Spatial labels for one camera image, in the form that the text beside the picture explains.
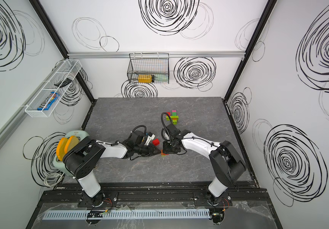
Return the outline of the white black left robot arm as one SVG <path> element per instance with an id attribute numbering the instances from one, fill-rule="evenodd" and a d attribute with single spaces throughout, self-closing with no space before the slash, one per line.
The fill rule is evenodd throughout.
<path id="1" fill-rule="evenodd" d="M 86 131 L 75 130 L 68 132 L 58 143 L 56 156 L 64 164 L 65 169 L 81 185 L 90 198 L 100 191 L 94 168 L 102 158 L 129 159 L 137 154 L 138 157 L 151 157 L 161 153 L 155 135 L 147 132 L 144 125 L 135 127 L 127 139 L 113 143 L 93 139 Z"/>

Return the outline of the lime green long lego brick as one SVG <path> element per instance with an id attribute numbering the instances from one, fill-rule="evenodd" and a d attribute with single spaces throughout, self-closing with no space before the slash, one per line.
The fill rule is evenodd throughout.
<path id="1" fill-rule="evenodd" d="M 174 120 L 178 120 L 179 116 L 170 116 L 170 118 L 174 121 Z"/>

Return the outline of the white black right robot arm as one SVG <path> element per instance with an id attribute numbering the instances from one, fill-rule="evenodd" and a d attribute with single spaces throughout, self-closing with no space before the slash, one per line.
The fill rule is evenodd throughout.
<path id="1" fill-rule="evenodd" d="M 217 205 L 222 201 L 223 193 L 228 188 L 235 187 L 237 180 L 247 169 L 240 154 L 228 141 L 213 142 L 189 130 L 179 130 L 166 112 L 161 113 L 161 123 L 165 154 L 182 155 L 182 151 L 187 153 L 192 150 L 210 160 L 215 178 L 208 186 L 205 198 L 210 205 Z"/>

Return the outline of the small red lego brick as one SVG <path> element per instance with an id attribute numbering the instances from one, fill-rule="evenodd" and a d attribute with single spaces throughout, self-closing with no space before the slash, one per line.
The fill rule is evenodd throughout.
<path id="1" fill-rule="evenodd" d="M 155 146 L 158 146 L 158 145 L 160 144 L 159 139 L 155 139 L 155 140 L 153 140 L 153 144 L 154 144 Z"/>

